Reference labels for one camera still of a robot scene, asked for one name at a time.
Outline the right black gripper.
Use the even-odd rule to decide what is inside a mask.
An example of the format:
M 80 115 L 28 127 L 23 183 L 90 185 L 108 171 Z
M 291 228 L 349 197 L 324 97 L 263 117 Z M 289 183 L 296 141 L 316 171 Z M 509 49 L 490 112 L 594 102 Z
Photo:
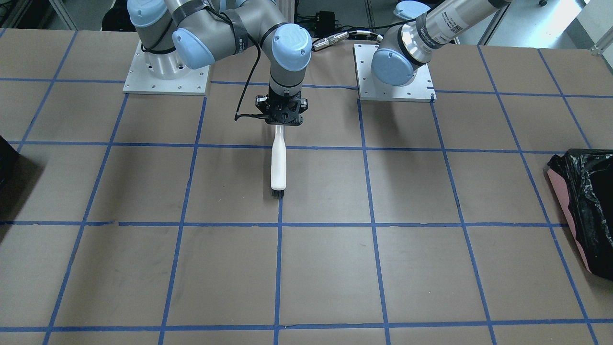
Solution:
M 301 94 L 280 96 L 270 94 L 256 97 L 256 107 L 261 112 L 256 115 L 269 125 L 300 126 L 304 122 L 304 113 L 308 109 L 308 100 Z

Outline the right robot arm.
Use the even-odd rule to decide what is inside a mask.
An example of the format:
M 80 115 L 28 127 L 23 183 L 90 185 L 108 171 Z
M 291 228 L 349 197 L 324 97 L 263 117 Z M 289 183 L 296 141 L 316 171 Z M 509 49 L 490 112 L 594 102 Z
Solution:
M 270 62 L 269 89 L 256 99 L 255 118 L 299 126 L 308 109 L 301 91 L 311 60 L 308 31 L 287 23 L 273 0 L 129 0 L 140 44 L 125 92 L 196 92 L 187 83 L 208 66 L 254 46 Z

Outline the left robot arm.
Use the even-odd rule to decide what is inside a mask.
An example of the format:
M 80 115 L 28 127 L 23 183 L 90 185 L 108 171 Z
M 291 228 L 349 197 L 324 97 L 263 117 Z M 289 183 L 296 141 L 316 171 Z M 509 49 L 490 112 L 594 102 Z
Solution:
M 407 85 L 432 53 L 511 3 L 510 0 L 443 0 L 431 8 L 413 0 L 398 2 L 394 15 L 400 21 L 383 35 L 374 53 L 371 71 L 383 83 Z

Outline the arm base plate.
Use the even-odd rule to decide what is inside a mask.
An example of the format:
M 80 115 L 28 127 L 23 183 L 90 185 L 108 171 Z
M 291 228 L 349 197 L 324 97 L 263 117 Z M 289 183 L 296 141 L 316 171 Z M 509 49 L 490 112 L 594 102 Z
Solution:
M 354 45 L 355 74 L 360 100 L 412 102 L 437 100 L 428 65 L 423 65 L 414 71 L 412 78 L 404 85 L 390 85 L 381 81 L 372 68 L 377 48 L 377 45 Z
M 143 52 L 141 42 L 127 73 L 123 92 L 127 94 L 200 95 L 207 94 L 210 66 L 191 69 L 177 52 L 156 55 Z

